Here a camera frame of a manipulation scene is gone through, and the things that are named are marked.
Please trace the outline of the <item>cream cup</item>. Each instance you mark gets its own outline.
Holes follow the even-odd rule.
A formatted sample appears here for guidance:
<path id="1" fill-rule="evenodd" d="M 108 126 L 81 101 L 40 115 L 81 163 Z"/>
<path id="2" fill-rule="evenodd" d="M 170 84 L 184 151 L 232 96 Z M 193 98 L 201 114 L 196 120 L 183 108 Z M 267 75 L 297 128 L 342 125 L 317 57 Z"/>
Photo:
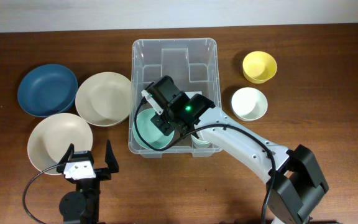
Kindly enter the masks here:
<path id="1" fill-rule="evenodd" d="M 209 144 L 210 144 L 210 142 L 208 142 L 208 141 L 200 140 L 200 139 L 197 138 L 194 134 L 191 134 L 191 138 L 192 138 L 192 141 L 193 141 L 195 144 L 198 144 L 198 145 L 205 146 L 205 145 L 209 145 Z"/>

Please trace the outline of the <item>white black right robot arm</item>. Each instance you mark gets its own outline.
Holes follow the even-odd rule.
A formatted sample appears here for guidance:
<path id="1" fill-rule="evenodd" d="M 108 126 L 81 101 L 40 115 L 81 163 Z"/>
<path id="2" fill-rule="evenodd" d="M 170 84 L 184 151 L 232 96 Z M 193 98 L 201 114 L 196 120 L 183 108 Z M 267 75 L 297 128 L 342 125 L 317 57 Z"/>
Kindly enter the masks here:
<path id="1" fill-rule="evenodd" d="M 274 223 L 308 223 L 329 190 L 313 152 L 303 145 L 291 150 L 275 144 L 230 118 L 209 98 L 188 97 L 165 75 L 141 92 L 140 104 L 155 111 L 151 122 L 164 135 L 178 131 L 180 140 L 194 135 L 228 152 L 265 184 L 261 222 L 270 210 Z"/>

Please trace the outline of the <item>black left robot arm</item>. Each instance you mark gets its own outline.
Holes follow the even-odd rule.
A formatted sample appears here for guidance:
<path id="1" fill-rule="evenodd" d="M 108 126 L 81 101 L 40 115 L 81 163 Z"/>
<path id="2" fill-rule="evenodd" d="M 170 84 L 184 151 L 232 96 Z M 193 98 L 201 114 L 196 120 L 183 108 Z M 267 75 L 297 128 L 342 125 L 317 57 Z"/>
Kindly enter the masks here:
<path id="1" fill-rule="evenodd" d="M 76 190 L 65 194 L 59 203 L 64 223 L 99 222 L 100 183 L 119 172 L 110 141 L 106 143 L 104 161 L 106 167 L 95 169 L 91 151 L 75 151 L 74 144 L 70 144 L 58 162 L 57 172 L 76 185 Z"/>

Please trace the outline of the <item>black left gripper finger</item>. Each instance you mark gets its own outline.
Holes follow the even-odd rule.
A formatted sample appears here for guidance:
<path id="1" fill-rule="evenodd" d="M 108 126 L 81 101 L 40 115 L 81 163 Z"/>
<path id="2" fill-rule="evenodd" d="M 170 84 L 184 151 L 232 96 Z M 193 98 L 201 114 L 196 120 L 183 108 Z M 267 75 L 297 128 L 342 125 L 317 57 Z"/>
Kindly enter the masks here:
<path id="1" fill-rule="evenodd" d="M 60 159 L 59 164 L 67 163 L 67 162 L 70 160 L 71 156 L 72 156 L 73 153 L 74 153 L 74 148 L 75 148 L 74 144 L 71 143 L 71 144 L 69 145 L 69 147 L 68 147 L 66 153 L 65 153 L 65 154 L 63 155 L 63 157 Z"/>
<path id="2" fill-rule="evenodd" d="M 117 163 L 116 157 L 112 151 L 112 146 L 110 140 L 106 142 L 106 151 L 105 151 L 105 163 L 108 165 L 110 173 L 118 173 L 119 165 Z"/>

